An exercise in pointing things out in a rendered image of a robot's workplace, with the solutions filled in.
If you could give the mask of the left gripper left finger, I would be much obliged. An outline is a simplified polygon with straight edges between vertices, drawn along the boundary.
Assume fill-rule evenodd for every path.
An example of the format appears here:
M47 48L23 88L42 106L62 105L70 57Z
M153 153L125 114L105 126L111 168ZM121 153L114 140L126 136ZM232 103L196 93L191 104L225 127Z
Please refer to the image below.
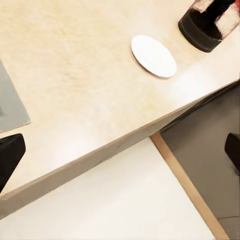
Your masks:
M0 138L0 194L26 152L22 133Z

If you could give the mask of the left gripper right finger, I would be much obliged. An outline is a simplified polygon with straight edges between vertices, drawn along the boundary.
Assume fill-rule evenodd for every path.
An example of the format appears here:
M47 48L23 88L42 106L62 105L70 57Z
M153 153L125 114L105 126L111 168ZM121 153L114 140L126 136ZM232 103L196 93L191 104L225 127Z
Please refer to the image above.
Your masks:
M240 172L240 134L229 133L224 150Z

